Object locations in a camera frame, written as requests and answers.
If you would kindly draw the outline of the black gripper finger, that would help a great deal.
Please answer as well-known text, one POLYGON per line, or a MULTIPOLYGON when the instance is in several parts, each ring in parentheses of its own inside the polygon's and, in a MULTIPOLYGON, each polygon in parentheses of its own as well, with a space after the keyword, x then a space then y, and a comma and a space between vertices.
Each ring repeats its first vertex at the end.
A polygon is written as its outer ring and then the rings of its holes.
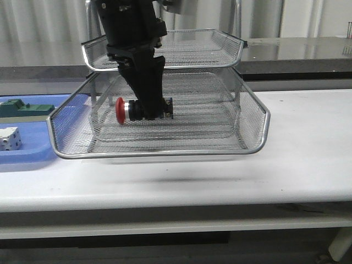
POLYGON ((162 69, 134 69, 118 66, 120 75, 132 88, 148 118, 157 117, 163 112, 162 78, 165 63, 166 59, 162 56, 162 69))

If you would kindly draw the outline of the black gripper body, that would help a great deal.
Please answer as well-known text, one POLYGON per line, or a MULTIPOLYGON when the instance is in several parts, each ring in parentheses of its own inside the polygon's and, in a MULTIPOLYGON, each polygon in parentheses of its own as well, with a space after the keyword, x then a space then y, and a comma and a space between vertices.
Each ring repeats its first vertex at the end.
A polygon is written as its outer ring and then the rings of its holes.
POLYGON ((120 67, 162 69, 162 56, 154 57, 155 49, 162 46, 161 36, 127 44, 113 43, 113 39, 107 35, 106 39, 108 41, 106 45, 108 60, 118 63, 120 67))

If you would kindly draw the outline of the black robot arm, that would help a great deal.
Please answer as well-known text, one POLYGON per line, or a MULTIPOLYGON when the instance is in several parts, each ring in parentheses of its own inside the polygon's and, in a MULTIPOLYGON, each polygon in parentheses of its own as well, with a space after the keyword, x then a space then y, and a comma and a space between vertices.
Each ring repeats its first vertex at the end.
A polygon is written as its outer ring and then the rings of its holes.
POLYGON ((120 75, 136 100, 121 97, 115 103, 116 119, 154 120, 172 115, 172 99, 165 99, 162 78, 166 59, 155 56, 167 28, 156 17, 152 1, 94 1, 107 38, 107 56, 117 62, 120 75))

